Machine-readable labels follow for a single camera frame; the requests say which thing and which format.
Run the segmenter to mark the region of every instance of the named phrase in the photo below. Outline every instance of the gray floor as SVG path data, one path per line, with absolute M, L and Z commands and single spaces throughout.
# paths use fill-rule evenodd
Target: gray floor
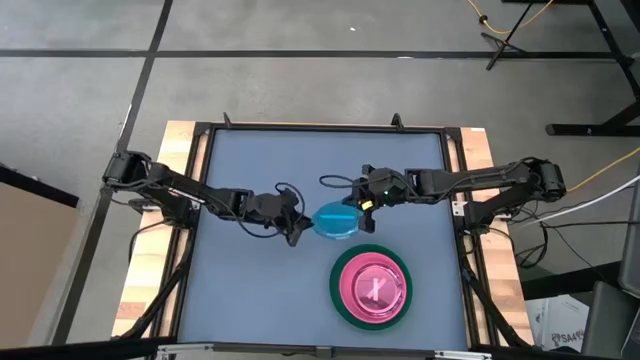
M 508 28 L 522 10 L 477 0 L 490 22 Z M 599 1 L 629 54 L 640 35 L 617 1 Z M 148 47 L 160 0 L 0 0 L 0 48 Z M 161 49 L 487 50 L 465 0 L 175 0 Z M 604 51 L 586 7 L 551 7 L 518 32 L 527 50 Z M 0 59 L 0 161 L 81 198 L 82 216 L 33 342 L 44 341 L 64 293 L 82 230 L 139 75 L 141 59 Z M 633 96 L 611 62 L 402 59 L 159 59 L 130 149 L 156 155 L 167 120 L 291 121 L 484 127 L 496 163 L 549 158 L 575 184 L 638 146 L 638 139 L 553 138 L 551 122 L 598 123 Z M 609 171 L 553 209 L 596 196 L 635 174 L 637 160 Z M 559 220 L 626 219 L 630 192 Z M 70 340 L 108 338 L 126 274 L 127 243 L 139 217 L 112 208 Z M 624 227 L 563 233 L 592 264 L 620 258 Z M 541 241 L 512 228 L 518 249 Z M 586 265 L 552 235 L 541 266 Z M 522 277 L 531 277 L 523 271 Z

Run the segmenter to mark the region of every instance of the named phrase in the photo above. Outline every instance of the blue table surface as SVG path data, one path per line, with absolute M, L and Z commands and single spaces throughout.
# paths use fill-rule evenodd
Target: blue table surface
M 310 217 L 349 190 L 325 188 L 318 178 L 355 178 L 363 164 L 443 168 L 434 134 L 218 130 L 207 184 L 275 193 L 284 181 L 300 189 Z M 257 239 L 237 223 L 202 212 L 180 324 L 180 342 L 244 342 L 412 350 L 466 350 L 460 273 L 448 202 L 380 209 L 374 234 L 333 241 L 306 231 L 298 245 Z M 273 231 L 250 226 L 259 233 Z M 405 318 L 381 331 L 358 329 L 335 311 L 329 274 L 347 249 L 373 243 L 389 248 L 413 278 Z

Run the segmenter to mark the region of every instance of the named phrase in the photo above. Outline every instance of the wooden table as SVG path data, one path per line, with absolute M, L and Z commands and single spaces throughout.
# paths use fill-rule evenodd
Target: wooden table
M 195 121 L 169 121 L 157 161 L 166 164 L 176 172 L 185 173 L 192 140 L 194 139 L 195 127 Z M 469 170 L 493 166 L 489 142 L 484 129 L 460 128 L 460 134 L 466 166 Z M 193 178 L 198 180 L 206 148 L 206 136 L 200 136 L 196 144 L 198 146 L 194 152 L 194 168 L 189 170 L 192 170 L 190 171 L 191 174 L 195 174 Z M 452 170 L 457 171 L 458 152 L 456 151 L 455 142 L 451 139 L 449 140 L 449 153 Z M 474 200 L 483 201 L 494 196 L 497 192 L 498 190 L 476 191 L 473 193 L 473 198 Z M 140 227 L 160 220 L 162 220 L 162 216 L 159 211 L 145 213 Z M 495 220 L 491 227 L 508 232 L 506 223 L 501 220 Z M 171 234 L 171 227 L 160 225 L 138 235 L 116 315 L 112 331 L 113 335 L 120 335 L 127 331 L 157 294 L 165 272 L 165 263 L 168 260 Z M 188 230 L 179 231 L 177 236 L 179 242 L 175 258 L 180 259 L 188 236 Z M 470 248 L 470 242 L 470 239 L 465 239 L 468 248 Z M 511 326 L 516 329 L 520 337 L 532 344 L 531 328 L 511 242 L 504 235 L 488 233 L 481 236 L 481 248 L 484 254 L 486 274 L 493 301 Z M 475 267 L 475 259 L 472 255 L 469 258 L 472 267 Z M 162 324 L 156 324 L 155 336 L 170 333 L 170 323 L 174 315 L 175 295 L 176 290 L 174 290 L 164 308 Z M 490 337 L 486 316 L 479 300 L 475 295 L 473 296 L 480 343 L 489 344 Z M 147 330 L 145 335 L 150 334 L 150 329 Z M 506 342 L 501 336 L 500 344 L 506 346 Z

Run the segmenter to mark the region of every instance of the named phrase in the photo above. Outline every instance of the pink bowl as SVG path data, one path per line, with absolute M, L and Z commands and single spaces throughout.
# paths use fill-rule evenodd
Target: pink bowl
M 340 274 L 340 297 L 358 320 L 381 324 L 393 319 L 406 301 L 400 266 L 386 255 L 368 252 L 351 259 Z

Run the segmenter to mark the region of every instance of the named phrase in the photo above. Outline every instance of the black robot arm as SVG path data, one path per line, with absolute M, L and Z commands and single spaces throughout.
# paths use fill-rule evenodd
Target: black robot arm
M 276 184 L 277 195 L 255 195 L 246 189 L 212 188 L 172 171 L 164 164 L 153 162 L 149 156 L 139 152 L 114 154 L 102 180 L 114 191 L 138 193 L 144 201 L 134 202 L 134 208 L 140 211 L 144 205 L 158 206 L 164 220 L 173 226 L 192 227 L 196 214 L 192 210 L 204 206 L 218 218 L 237 221 L 243 228 L 243 223 L 274 227 L 277 232 L 272 235 L 258 235 L 245 230 L 257 237 L 281 234 L 290 246 L 295 246 L 302 232 L 313 225 L 311 219 L 304 216 L 304 205 L 301 212 L 295 209 L 299 199 L 288 188 L 291 185 Z
M 406 169 L 401 174 L 389 168 L 364 165 L 362 173 L 365 177 L 353 181 L 352 193 L 343 203 L 364 212 L 359 227 L 369 233 L 375 231 L 373 212 L 384 206 L 436 204 L 455 193 L 508 188 L 487 201 L 469 201 L 464 205 L 465 230 L 478 230 L 491 224 L 495 215 L 528 201 L 553 202 L 566 194 L 560 168 L 536 158 L 461 172 Z

